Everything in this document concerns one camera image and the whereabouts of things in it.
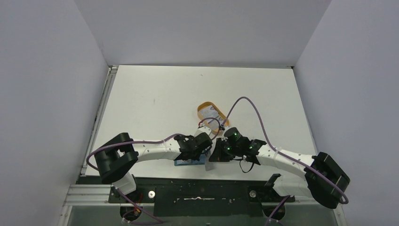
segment purple cable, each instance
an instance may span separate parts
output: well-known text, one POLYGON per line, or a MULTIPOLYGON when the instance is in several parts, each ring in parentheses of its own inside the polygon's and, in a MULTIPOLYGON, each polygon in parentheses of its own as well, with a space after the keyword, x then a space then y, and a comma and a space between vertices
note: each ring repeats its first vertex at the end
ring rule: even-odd
POLYGON ((208 120, 208 119, 212 119, 211 121, 215 120, 215 121, 219 124, 219 128, 218 128, 218 130, 217 130, 217 133, 216 133, 215 136, 211 139, 211 140, 214 140, 214 139, 217 137, 217 135, 219 135, 220 127, 221 127, 222 125, 220 124, 220 122, 219 122, 219 120, 218 120, 217 118, 214 118, 214 117, 207 117, 207 118, 204 118, 203 120, 201 120, 201 121, 198 123, 198 126, 200 126, 200 124, 201 124, 203 121, 208 120))
MULTIPOLYGON (((101 152, 101 151, 104 151, 104 150, 106 150, 106 149, 108 149, 108 148, 119 147, 119 146, 123 146, 123 145, 132 145, 132 144, 161 144, 161 143, 163 143, 163 142, 165 142, 165 141, 171 139, 172 137, 175 137, 175 136, 178 136, 178 135, 182 135, 182 134, 180 134, 180 133, 175 133, 175 134, 172 134, 172 135, 170 135, 169 137, 167 137, 167 138, 165 138, 165 139, 163 139, 163 140, 160 140, 160 141, 145 141, 145 140, 142 140, 142 141, 127 141, 127 142, 122 142, 122 143, 117 143, 117 144, 113 144, 113 145, 107 145, 107 146, 104 146, 104 147, 100 147, 100 148, 98 148, 97 150, 93 151, 92 153, 90 153, 90 154, 87 156, 87 158, 86 158, 86 163, 87 163, 90 167, 92 167, 92 168, 94 168, 95 170, 98 171, 98 168, 95 167, 93 164, 91 164, 91 163, 89 162, 89 159, 90 159, 91 156, 93 156, 93 155, 95 155, 95 154, 97 154, 97 153, 99 153, 99 152, 101 152)), ((163 223, 164 223, 163 220, 161 220, 161 219, 159 219, 158 217, 152 215, 151 213, 149 213, 148 211, 144 210, 143 208, 141 208, 140 206, 138 206, 136 203, 134 203, 133 201, 131 201, 131 200, 130 200, 126 195, 124 195, 119 189, 118 189, 118 192, 119 192, 120 195, 121 195, 123 198, 125 198, 129 203, 133 204, 133 205, 134 205, 135 207, 137 207, 139 210, 141 210, 142 212, 144 212, 145 214, 147 214, 147 215, 150 216, 151 218, 153 218, 153 219, 155 219, 155 220, 158 221, 158 222, 148 222, 148 223, 147 223, 147 222, 144 222, 144 223, 142 223, 142 222, 130 222, 131 224, 134 224, 134 225, 156 225, 156 224, 163 224, 163 223)))
MULTIPOLYGON (((246 100, 253 106, 253 108, 255 109, 255 112, 256 112, 256 114, 258 115, 259 122, 260 122, 261 127, 262 127, 262 131, 263 131, 264 138, 266 139, 266 142, 269 144, 270 148, 271 148, 273 151, 276 152, 277 149, 276 149, 273 145, 271 145, 270 140, 269 140, 269 138, 267 137, 266 130, 264 129, 263 121, 262 121, 262 118, 261 118, 261 115, 260 115, 258 109, 256 108, 255 104, 254 104, 248 97, 240 97, 240 98, 238 98, 238 99, 236 100, 236 102, 233 104, 233 107, 231 107, 229 113, 227 114, 226 119, 223 121, 222 125, 224 125, 224 124, 226 123, 226 121, 227 121, 227 119, 229 118, 229 116, 230 116, 230 114, 231 114, 233 108, 235 107, 235 105, 236 105, 241 99, 246 99, 246 100)), ((294 161, 294 162, 296 162, 296 163, 298 163, 298 164, 300 164, 300 165, 303 165, 304 167, 306 167, 306 168, 308 168, 309 170, 311 170, 311 171, 312 171, 313 173, 315 173, 317 176, 319 176, 319 177, 321 177, 323 180, 325 180, 325 181, 326 181, 329 185, 331 185, 335 190, 337 190, 337 191, 339 192, 339 194, 342 195, 342 197, 345 199, 345 201, 340 200, 339 202, 340 202, 341 204, 348 204, 348 203, 349 203, 349 199, 348 199, 348 197, 345 195, 345 193, 344 193, 336 184, 334 184, 332 181, 330 181, 329 179, 327 179, 327 177, 325 177, 323 174, 321 174, 320 172, 318 172, 318 171, 315 170, 314 168, 312 168, 312 167, 306 165, 305 163, 303 163, 303 162, 301 162, 301 161, 298 161, 298 160, 292 158, 292 157, 289 156, 289 155, 286 155, 286 154, 284 154, 284 153, 282 153, 282 152, 278 152, 278 154, 280 154, 280 155, 286 157, 287 159, 289 159, 289 160, 291 160, 291 161, 294 161)))
MULTIPOLYGON (((151 218, 153 218, 154 220, 157 220, 158 222, 134 222, 131 221, 130 223, 133 225, 158 225, 158 224, 163 224, 164 221, 159 219, 158 217, 152 215, 150 212, 144 210, 143 208, 141 208, 140 206, 138 206, 136 203, 134 203, 132 200, 130 200, 125 194, 123 194, 122 191, 120 191, 119 189, 117 189, 117 191, 119 192, 119 194, 125 198, 129 203, 131 203, 132 205, 134 205, 136 208, 138 208, 139 210, 141 210, 143 213, 147 214, 148 216, 150 216, 151 218)), ((123 215, 123 217, 125 217, 128 213, 130 213, 131 211, 125 213, 123 215)))
POLYGON ((264 224, 264 226, 267 226, 269 224, 269 222, 270 222, 271 218, 273 217, 273 215, 284 205, 284 203, 288 200, 288 198, 289 198, 289 195, 287 195, 283 200, 281 200, 281 202, 276 206, 276 208, 274 208, 274 210, 271 212, 271 214, 267 218, 266 223, 264 224))

